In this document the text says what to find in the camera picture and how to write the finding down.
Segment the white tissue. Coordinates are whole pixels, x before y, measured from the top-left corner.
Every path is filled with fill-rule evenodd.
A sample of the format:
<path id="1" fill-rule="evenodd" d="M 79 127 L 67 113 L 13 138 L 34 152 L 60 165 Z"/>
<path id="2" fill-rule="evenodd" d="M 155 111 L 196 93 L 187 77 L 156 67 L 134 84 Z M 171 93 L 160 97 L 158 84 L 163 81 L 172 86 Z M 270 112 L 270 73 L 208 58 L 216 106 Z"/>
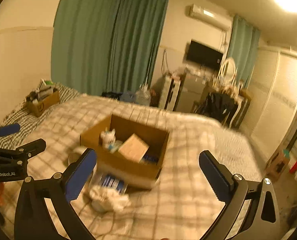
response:
<path id="1" fill-rule="evenodd" d="M 91 206 L 100 213 L 121 212 L 129 207 L 131 202 L 127 194 L 119 194 L 115 189 L 93 186 L 89 190 Z"/>

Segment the clear jar blue label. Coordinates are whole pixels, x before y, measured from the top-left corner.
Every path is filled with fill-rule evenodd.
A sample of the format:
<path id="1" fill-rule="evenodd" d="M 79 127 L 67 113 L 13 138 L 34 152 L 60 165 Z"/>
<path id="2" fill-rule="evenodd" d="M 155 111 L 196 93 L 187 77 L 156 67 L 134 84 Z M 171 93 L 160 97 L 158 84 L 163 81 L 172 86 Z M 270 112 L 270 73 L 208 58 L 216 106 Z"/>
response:
<path id="1" fill-rule="evenodd" d="M 128 184 L 123 180 L 103 172 L 95 172 L 92 179 L 91 185 L 114 189 L 119 194 L 125 194 Z"/>

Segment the large cardboard box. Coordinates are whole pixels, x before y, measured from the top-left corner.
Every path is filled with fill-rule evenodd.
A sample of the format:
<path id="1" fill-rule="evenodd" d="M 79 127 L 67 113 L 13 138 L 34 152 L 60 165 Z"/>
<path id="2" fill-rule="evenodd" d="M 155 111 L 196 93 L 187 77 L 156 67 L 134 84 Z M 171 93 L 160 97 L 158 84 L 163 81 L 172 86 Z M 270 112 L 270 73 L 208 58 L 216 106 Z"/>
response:
<path id="1" fill-rule="evenodd" d="M 97 154 L 98 169 L 131 187 L 150 190 L 163 168 L 169 132 L 109 115 L 80 135 Z"/>

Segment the tape roll with holder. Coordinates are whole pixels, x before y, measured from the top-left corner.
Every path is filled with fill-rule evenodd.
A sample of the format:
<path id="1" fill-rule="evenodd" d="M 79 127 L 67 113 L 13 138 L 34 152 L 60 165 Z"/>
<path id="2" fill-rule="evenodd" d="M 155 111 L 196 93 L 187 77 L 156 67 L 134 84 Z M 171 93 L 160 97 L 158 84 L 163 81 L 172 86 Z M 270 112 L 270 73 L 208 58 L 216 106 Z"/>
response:
<path id="1" fill-rule="evenodd" d="M 74 162 L 76 162 L 80 156 L 84 153 L 87 148 L 85 146 L 76 146 L 69 154 L 68 154 L 68 166 Z"/>

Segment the small wooden stool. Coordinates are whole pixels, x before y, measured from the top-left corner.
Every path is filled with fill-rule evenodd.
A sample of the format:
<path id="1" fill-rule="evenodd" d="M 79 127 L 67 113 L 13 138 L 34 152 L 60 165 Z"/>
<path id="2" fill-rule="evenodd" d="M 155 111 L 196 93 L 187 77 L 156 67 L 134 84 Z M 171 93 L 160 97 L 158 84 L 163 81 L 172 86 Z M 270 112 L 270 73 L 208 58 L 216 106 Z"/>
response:
<path id="1" fill-rule="evenodd" d="M 266 163 L 265 173 L 273 181 L 277 181 L 290 161 L 289 151 L 283 149 L 275 152 Z"/>

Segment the chair with black clothes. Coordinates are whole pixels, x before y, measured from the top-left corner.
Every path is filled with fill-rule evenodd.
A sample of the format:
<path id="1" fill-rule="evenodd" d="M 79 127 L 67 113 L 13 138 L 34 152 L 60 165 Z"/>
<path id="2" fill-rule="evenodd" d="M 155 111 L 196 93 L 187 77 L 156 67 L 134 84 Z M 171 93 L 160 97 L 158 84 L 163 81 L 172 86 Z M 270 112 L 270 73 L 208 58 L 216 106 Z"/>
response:
<path id="1" fill-rule="evenodd" d="M 225 93 L 207 92 L 199 101 L 194 101 L 191 113 L 204 115 L 232 129 L 239 129 L 251 103 L 248 95 L 236 99 Z"/>

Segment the plaid bed blanket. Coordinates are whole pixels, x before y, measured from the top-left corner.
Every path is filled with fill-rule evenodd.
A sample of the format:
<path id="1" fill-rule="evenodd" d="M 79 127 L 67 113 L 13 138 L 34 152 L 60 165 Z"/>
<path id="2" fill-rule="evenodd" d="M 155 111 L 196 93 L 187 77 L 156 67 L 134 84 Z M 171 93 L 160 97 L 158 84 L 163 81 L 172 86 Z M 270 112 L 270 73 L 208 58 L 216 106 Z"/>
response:
<path id="1" fill-rule="evenodd" d="M 247 139 L 212 118 L 56 87 L 59 103 L 41 116 L 21 104 L 5 117 L 5 125 L 18 123 L 20 131 L 0 138 L 0 148 L 43 139 L 45 151 L 27 166 L 36 180 L 63 172 L 86 148 L 94 148 L 95 171 L 123 181 L 129 197 L 123 210 L 99 213 L 94 208 L 98 188 L 89 184 L 72 202 L 96 239 L 202 237 L 224 206 L 200 169 L 204 150 L 232 174 L 262 179 Z"/>

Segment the small brown carton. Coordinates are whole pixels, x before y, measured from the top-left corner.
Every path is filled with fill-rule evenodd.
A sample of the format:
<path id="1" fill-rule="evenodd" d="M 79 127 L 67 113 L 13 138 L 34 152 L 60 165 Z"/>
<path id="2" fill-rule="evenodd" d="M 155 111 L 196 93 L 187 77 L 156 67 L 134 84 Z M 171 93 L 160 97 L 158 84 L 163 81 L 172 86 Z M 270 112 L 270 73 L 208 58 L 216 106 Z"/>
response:
<path id="1" fill-rule="evenodd" d="M 133 133 L 118 149 L 118 152 L 126 159 L 139 163 L 149 149 L 140 137 Z"/>

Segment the white wardrobe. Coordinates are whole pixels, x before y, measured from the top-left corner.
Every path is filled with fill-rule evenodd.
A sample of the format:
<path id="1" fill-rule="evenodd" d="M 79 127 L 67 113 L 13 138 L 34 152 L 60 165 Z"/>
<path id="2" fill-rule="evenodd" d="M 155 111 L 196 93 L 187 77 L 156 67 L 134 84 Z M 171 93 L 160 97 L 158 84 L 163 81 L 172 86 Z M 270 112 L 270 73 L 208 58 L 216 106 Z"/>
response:
<path id="1" fill-rule="evenodd" d="M 297 52 L 260 47 L 247 91 L 251 102 L 240 129 L 267 161 L 283 147 L 297 119 Z"/>

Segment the grey mini fridge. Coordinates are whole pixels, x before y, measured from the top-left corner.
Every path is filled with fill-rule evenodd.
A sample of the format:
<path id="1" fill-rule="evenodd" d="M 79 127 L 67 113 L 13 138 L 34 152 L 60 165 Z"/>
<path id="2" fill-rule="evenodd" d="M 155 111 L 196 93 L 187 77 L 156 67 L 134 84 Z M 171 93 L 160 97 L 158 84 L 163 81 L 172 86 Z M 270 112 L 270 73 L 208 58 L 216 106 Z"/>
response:
<path id="1" fill-rule="evenodd" d="M 195 101 L 202 97 L 206 81 L 202 77 L 185 74 L 181 90 L 177 98 L 176 112 L 190 113 Z"/>

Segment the large water bottle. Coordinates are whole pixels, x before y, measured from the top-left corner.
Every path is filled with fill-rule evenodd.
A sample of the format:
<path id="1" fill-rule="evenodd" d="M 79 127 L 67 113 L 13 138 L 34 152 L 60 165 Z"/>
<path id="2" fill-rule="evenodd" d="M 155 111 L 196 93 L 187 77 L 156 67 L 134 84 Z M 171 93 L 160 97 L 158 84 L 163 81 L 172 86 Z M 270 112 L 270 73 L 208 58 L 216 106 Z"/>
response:
<path id="1" fill-rule="evenodd" d="M 135 102 L 138 105 L 149 106 L 151 103 L 151 94 L 148 84 L 142 84 L 135 93 Z"/>

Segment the white oval mirror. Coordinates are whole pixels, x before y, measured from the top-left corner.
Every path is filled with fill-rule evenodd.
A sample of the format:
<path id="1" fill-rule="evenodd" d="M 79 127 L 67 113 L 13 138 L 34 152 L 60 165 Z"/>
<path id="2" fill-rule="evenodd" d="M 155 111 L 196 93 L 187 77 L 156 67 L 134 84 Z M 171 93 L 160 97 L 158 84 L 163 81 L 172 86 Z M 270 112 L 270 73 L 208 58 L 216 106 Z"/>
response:
<path id="1" fill-rule="evenodd" d="M 235 61 L 232 57 L 225 59 L 220 66 L 218 72 L 218 80 L 221 83 L 234 84 L 236 81 L 237 69 Z"/>

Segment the white drawer cabinet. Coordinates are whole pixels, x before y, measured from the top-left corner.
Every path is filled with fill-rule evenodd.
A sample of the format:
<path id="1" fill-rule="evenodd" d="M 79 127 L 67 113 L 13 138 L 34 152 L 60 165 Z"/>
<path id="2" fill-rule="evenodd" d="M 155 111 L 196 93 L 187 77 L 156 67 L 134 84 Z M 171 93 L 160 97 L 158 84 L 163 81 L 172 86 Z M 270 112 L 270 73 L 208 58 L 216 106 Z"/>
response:
<path id="1" fill-rule="evenodd" d="M 159 108 L 173 111 L 177 96 L 180 89 L 180 77 L 178 76 L 169 76 L 166 75 L 164 77 L 163 87 L 160 93 L 160 100 L 159 100 Z"/>

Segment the white air conditioner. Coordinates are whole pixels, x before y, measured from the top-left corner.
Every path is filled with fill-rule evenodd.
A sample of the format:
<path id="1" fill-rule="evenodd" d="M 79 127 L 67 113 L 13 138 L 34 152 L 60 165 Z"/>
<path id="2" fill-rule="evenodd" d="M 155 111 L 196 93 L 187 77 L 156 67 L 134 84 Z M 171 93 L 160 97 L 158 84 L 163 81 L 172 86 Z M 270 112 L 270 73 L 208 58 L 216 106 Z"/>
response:
<path id="1" fill-rule="evenodd" d="M 232 27 L 232 22 L 228 18 L 225 18 L 214 12 L 210 12 L 195 4 L 191 5 L 189 16 L 196 20 L 200 20 L 202 22 L 210 24 L 223 31 L 228 31 Z"/>

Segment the black wall television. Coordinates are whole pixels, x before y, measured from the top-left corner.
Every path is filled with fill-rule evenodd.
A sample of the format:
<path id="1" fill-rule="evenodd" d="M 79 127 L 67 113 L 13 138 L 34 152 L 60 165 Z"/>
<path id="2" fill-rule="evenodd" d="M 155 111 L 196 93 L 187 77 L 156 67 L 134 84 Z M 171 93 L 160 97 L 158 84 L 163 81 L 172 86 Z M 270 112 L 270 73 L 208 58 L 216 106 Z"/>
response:
<path id="1" fill-rule="evenodd" d="M 219 71 L 223 53 L 191 40 L 186 60 Z"/>

